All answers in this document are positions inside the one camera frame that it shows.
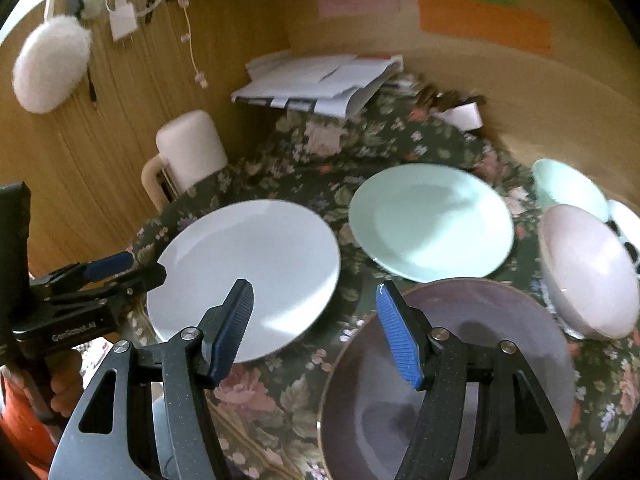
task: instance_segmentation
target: light blue plate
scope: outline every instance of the light blue plate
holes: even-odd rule
[[[513,245],[504,200],[472,174],[437,164],[371,177],[351,200],[349,224],[376,263],[414,282],[482,278]]]
[[[557,204],[584,209],[601,222],[609,220],[607,199],[587,176],[564,162],[540,158],[533,163],[531,173],[536,182],[538,207],[545,211]]]

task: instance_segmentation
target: white plate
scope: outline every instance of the white plate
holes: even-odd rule
[[[167,340],[222,304],[234,282],[254,286],[254,311],[236,356],[251,361],[302,334],[324,310],[340,273],[330,227],[309,209],[279,200],[240,202],[181,232],[158,261],[166,281],[149,292],[148,312]]]
[[[372,176],[351,200],[349,224],[376,263],[414,282],[482,278],[513,245],[504,200],[472,174],[437,164]]]

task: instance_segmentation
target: blue gripper pad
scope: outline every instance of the blue gripper pad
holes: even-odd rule
[[[84,270],[84,276],[92,283],[98,283],[133,267],[133,254],[123,251],[92,262]]]
[[[229,375],[236,360],[244,330],[254,310],[254,288],[247,280],[237,280],[221,306],[225,320],[213,343],[213,381],[219,383]]]
[[[378,286],[376,291],[378,318],[391,347],[396,367],[402,378],[418,389],[424,380],[420,366],[420,350],[399,311],[402,307],[408,308],[404,301],[402,303],[401,306],[396,304],[384,283]]]

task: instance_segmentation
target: orange sticky note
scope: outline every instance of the orange sticky note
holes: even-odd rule
[[[477,0],[418,0],[420,29],[456,38],[481,38],[534,54],[551,51],[549,22],[528,10]]]

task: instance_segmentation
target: charger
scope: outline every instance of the charger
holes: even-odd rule
[[[115,10],[109,9],[109,22],[113,41],[118,41],[138,30],[138,14],[127,0],[115,0],[115,5]]]

